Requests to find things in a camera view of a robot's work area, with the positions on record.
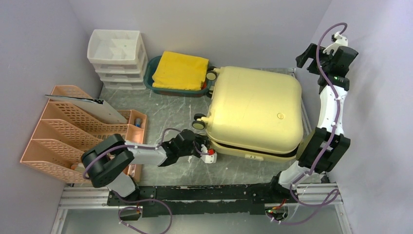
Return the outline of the yellow cloth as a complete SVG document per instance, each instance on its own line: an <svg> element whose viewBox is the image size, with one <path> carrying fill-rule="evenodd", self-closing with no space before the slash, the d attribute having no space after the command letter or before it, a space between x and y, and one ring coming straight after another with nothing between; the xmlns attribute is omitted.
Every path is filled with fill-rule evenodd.
<svg viewBox="0 0 413 234"><path fill-rule="evenodd" d="M152 75L153 87L200 91L208 65L207 58L165 51Z"/></svg>

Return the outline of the yellow hard-shell suitcase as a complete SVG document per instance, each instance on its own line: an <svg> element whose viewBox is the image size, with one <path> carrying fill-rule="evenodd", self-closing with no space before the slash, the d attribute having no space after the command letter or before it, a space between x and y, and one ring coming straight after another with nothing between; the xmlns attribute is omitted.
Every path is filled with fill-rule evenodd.
<svg viewBox="0 0 413 234"><path fill-rule="evenodd" d="M206 73L214 81L206 114L192 127L205 130L225 155L260 161L295 159L303 139L301 85L291 75L226 66Z"/></svg>

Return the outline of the teal plastic bin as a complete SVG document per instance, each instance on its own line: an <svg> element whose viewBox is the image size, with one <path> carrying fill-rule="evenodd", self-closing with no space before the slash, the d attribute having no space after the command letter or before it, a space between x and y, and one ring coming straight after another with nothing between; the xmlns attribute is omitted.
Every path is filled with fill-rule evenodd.
<svg viewBox="0 0 413 234"><path fill-rule="evenodd" d="M160 59L161 59L161 56L156 56L152 58L146 66L146 71L143 77L143 82L148 89L152 90L154 93L159 94L159 95L190 97L190 98L199 98L199 97L206 95L209 92L213 84L213 82L210 80L206 80L207 86L205 89L201 89L198 91L176 90L176 89L165 89L165 88L153 87L152 85L154 81L152 79L152 76L158 67Z"/></svg>

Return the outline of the white plastic drawer unit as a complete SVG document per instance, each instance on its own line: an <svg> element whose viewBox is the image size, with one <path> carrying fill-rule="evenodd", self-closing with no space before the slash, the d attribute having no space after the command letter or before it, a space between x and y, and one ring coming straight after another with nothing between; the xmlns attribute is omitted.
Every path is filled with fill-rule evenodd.
<svg viewBox="0 0 413 234"><path fill-rule="evenodd" d="M149 62L140 31L95 29L87 59L107 89L145 90Z"/></svg>

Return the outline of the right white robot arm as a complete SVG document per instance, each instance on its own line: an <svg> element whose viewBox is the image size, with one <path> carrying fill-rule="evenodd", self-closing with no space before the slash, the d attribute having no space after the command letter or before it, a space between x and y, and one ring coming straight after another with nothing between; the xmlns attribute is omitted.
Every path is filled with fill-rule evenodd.
<svg viewBox="0 0 413 234"><path fill-rule="evenodd" d="M350 88L346 75L357 55L358 52L346 44L333 43L325 48L312 43L296 57L299 68L312 59L307 70L319 75L319 120L299 145L296 161L272 178L267 190L271 201L280 202L306 177L331 171L348 150L351 141L344 135L342 114Z"/></svg>

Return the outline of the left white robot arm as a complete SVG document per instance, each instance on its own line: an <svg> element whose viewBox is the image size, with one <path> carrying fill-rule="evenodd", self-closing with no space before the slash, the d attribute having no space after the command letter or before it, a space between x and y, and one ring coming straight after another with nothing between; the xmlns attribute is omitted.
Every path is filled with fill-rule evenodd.
<svg viewBox="0 0 413 234"><path fill-rule="evenodd" d="M123 172L127 167L132 164L166 167L185 156L197 157L204 163L215 163L217 159L208 137L189 129L155 145L124 140L120 134L113 134L81 156L85 168L82 176L95 188L107 187L132 205L139 200L139 191L136 182Z"/></svg>

